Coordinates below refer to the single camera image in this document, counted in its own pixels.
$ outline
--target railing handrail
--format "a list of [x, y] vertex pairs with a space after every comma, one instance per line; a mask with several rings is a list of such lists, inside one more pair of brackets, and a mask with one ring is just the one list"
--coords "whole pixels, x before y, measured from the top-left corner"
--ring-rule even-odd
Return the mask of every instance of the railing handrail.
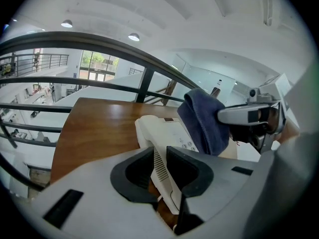
[[79, 32], [42, 32], [19, 36], [0, 44], [0, 56], [34, 48], [70, 48], [92, 50], [116, 56], [163, 74], [190, 88], [199, 88], [192, 80], [156, 57], [125, 43], [94, 34]]
[[[13, 58], [13, 57], [24, 57], [24, 56], [34, 56], [36, 53], [28, 53], [28, 54], [17, 54], [17, 55], [13, 55], [13, 56], [7, 56], [7, 57], [3, 57], [0, 58], [0, 60], [4, 60], [4, 59], [8, 59], [8, 58]], [[39, 55], [58, 55], [58, 56], [69, 56], [69, 54], [56, 54], [56, 53], [39, 53]]]

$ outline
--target white device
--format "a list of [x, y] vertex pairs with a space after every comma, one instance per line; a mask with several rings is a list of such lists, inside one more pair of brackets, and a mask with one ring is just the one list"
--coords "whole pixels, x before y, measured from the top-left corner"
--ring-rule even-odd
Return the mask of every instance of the white device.
[[154, 146], [151, 179], [172, 214], [179, 213], [181, 192], [166, 166], [166, 147], [177, 146], [197, 151], [187, 130], [177, 118], [159, 119], [153, 115], [135, 121], [140, 148]]

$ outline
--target wooden tabletop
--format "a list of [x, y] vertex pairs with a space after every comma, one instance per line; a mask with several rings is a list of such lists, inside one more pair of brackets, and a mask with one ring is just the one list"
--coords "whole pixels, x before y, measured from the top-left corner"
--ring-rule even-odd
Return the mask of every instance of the wooden tabletop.
[[[138, 149], [135, 121], [143, 115], [177, 117], [173, 107], [79, 98], [60, 134], [51, 169], [51, 183], [87, 162]], [[159, 196], [151, 183], [149, 191]], [[172, 215], [161, 200], [158, 212], [172, 228]]]

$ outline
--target white ceiling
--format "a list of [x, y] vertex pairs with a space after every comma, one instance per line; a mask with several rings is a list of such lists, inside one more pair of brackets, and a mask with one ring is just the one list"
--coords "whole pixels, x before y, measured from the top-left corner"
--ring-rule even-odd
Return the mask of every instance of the white ceiling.
[[[233, 64], [244, 57], [265, 74], [286, 72], [292, 82], [315, 53], [307, 29], [285, 0], [28, 0], [14, 17], [18, 22], [11, 22], [6, 39], [26, 34], [25, 24], [36, 31], [87, 32], [148, 53], [188, 49], [194, 59], [200, 57], [198, 67], [227, 52]], [[60, 25], [65, 19], [73, 28]], [[128, 39], [132, 32], [140, 42]]]

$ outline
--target blue towel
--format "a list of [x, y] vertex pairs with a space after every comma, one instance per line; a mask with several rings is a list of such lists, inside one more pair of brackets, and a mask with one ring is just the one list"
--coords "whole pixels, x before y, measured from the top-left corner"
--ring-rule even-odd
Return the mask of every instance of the blue towel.
[[217, 111], [225, 106], [202, 89], [184, 95], [177, 109], [199, 152], [218, 156], [229, 141], [229, 127], [217, 120]]

